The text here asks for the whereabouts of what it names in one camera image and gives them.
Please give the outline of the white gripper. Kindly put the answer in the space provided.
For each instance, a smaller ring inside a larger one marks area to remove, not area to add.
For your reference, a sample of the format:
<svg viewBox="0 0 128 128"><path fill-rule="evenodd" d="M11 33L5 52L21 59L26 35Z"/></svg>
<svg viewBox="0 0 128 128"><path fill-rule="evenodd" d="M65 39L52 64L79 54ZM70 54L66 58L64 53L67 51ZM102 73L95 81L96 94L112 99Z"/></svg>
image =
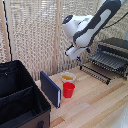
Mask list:
<svg viewBox="0 0 128 128"><path fill-rule="evenodd" d="M66 51L65 54L71 59L74 60L77 58L78 62L82 62L81 58L78 57L82 52L84 51L84 48L81 47L75 47L74 45L71 45ZM86 48L86 51L88 53L91 53L90 48Z"/></svg>

